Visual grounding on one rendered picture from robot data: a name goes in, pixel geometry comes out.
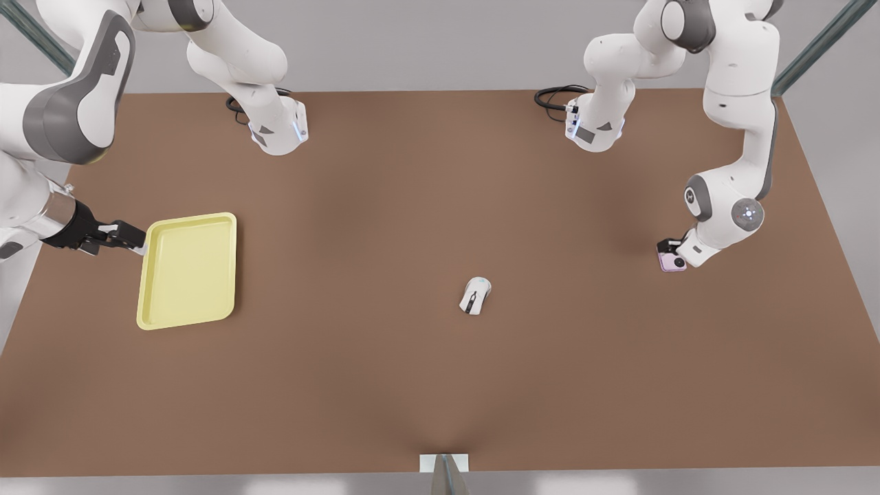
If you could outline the silver frame post with foot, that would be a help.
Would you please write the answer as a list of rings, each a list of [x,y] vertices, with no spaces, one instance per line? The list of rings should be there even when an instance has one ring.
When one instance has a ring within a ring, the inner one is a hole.
[[[420,473],[432,473],[430,495],[470,495],[462,476],[469,461],[468,454],[420,454]]]

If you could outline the pale yellow plastic tray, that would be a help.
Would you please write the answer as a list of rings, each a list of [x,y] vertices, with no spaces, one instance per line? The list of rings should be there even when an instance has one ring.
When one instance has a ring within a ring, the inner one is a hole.
[[[144,330],[217,322],[233,311],[238,219],[229,212],[154,223],[136,310]]]

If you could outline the white computer mouse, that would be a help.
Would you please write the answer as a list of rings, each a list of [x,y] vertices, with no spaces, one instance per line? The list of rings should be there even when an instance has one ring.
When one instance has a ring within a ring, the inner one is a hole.
[[[460,309],[475,316],[480,314],[482,306],[488,296],[492,292],[492,285],[486,278],[471,278],[464,291],[464,296],[460,300]]]

